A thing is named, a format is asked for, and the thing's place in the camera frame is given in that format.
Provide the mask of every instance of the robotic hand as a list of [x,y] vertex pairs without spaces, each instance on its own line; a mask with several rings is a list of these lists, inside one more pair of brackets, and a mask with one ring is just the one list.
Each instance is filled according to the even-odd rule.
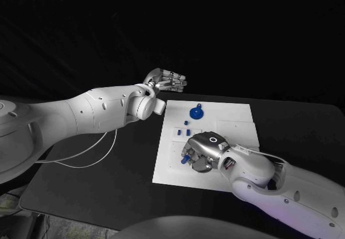
[[166,103],[156,98],[159,91],[182,92],[185,85],[185,76],[156,68],[143,84],[91,89],[68,100],[40,104],[0,100],[0,184],[65,138],[110,132],[153,112],[160,115]]
[[273,155],[229,146],[214,132],[195,134],[180,155],[196,172],[218,170],[235,197],[303,234],[345,239],[345,189],[328,178]]

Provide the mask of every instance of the blue object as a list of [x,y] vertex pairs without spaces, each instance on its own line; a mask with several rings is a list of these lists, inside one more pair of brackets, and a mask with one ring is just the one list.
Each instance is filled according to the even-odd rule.
[[203,111],[201,109],[201,104],[196,105],[196,108],[192,108],[189,111],[189,115],[192,117],[192,119],[198,120],[202,118],[203,116]]
[[182,164],[185,164],[189,161],[190,157],[186,155],[180,161]]

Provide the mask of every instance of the white board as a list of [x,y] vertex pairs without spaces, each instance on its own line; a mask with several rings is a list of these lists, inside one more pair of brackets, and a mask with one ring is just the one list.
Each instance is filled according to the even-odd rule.
[[[203,117],[192,119],[189,111],[201,104]],[[225,137],[229,145],[237,143],[258,150],[255,124],[250,105],[214,102],[167,101],[153,183],[231,192],[231,187],[216,169],[195,172],[182,164],[180,152],[195,133],[212,131]]]

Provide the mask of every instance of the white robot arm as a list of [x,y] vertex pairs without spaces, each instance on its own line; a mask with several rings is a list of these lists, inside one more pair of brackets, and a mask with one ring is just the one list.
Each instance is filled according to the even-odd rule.
[[160,115],[166,103],[156,94],[182,92],[185,85],[185,76],[157,68],[143,84],[97,88],[68,100],[40,104],[0,100],[0,184],[29,169],[61,140],[110,132],[153,112]]
[[345,239],[345,188],[323,176],[261,152],[229,146],[214,132],[195,134],[182,150],[182,163],[228,180],[238,199],[316,239]]

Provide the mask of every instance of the black table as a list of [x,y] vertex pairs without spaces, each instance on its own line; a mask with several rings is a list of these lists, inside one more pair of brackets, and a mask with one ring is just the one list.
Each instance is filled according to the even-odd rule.
[[[296,102],[160,93],[162,100],[250,104],[260,150],[284,158],[345,185],[345,117],[335,106]],[[170,215],[229,221],[279,238],[309,238],[231,193],[151,183],[163,116],[130,123],[117,131],[114,148],[92,167],[45,164],[20,199],[26,210],[121,230],[134,223]],[[81,166],[107,153],[115,132],[75,159]],[[98,134],[59,142],[48,159],[78,153]]]

